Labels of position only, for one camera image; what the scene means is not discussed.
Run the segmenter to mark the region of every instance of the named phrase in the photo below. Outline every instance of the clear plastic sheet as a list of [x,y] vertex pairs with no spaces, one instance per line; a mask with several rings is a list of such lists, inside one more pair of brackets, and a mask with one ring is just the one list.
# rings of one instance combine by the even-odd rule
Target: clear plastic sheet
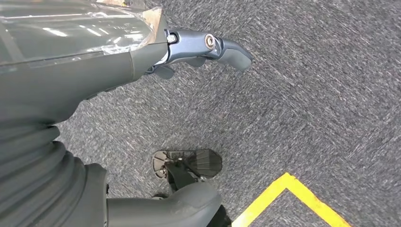
[[76,0],[2,1],[0,65],[64,63],[85,59],[85,54],[134,51],[155,41],[160,17],[161,8]]
[[119,6],[129,6],[136,9],[146,8],[145,2],[143,0],[97,0],[96,2]]

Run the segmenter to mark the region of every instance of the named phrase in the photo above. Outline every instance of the metal bolt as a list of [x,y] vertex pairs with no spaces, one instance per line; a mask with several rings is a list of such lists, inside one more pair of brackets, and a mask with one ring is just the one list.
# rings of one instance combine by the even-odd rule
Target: metal bolt
[[214,37],[211,34],[207,34],[205,36],[205,44],[208,49],[210,50],[214,49],[215,42],[214,42]]
[[173,44],[173,43],[177,42],[177,36],[175,36],[174,34],[169,34],[167,36],[167,42],[169,44]]
[[161,170],[159,170],[162,174],[166,174],[166,167],[163,167]]

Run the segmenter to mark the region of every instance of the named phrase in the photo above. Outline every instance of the gray fabric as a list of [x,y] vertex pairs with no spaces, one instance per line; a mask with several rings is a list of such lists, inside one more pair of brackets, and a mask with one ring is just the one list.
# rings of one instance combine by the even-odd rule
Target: gray fabric
[[[284,172],[352,226],[401,221],[401,2],[154,0],[171,26],[239,41],[255,57],[236,73],[175,66],[83,102],[61,140],[109,170],[112,197],[151,197],[161,149],[211,148],[213,183],[235,219]],[[286,192],[251,225],[324,226]]]

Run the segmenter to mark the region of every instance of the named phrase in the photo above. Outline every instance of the footplate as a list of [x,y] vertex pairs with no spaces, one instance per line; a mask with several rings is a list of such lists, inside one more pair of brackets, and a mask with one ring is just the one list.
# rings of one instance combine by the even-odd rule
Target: footplate
[[222,169],[222,158],[211,149],[158,151],[153,155],[152,167],[155,175],[166,178],[166,163],[181,162],[188,172],[198,178],[212,178]]

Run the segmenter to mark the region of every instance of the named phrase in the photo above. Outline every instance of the yellow line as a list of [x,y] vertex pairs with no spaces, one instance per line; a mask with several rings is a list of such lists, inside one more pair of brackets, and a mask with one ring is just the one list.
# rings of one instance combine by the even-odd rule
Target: yellow line
[[313,210],[332,227],[350,227],[350,225],[329,206],[321,202],[305,185],[289,173],[269,185],[262,194],[233,222],[232,227],[249,226],[285,189]]
[[231,227],[247,227],[286,189],[285,174],[269,187],[233,222]]
[[329,206],[321,202],[305,185],[293,176],[289,176],[287,189],[300,201],[313,210],[321,219],[332,227],[350,227],[350,225]]

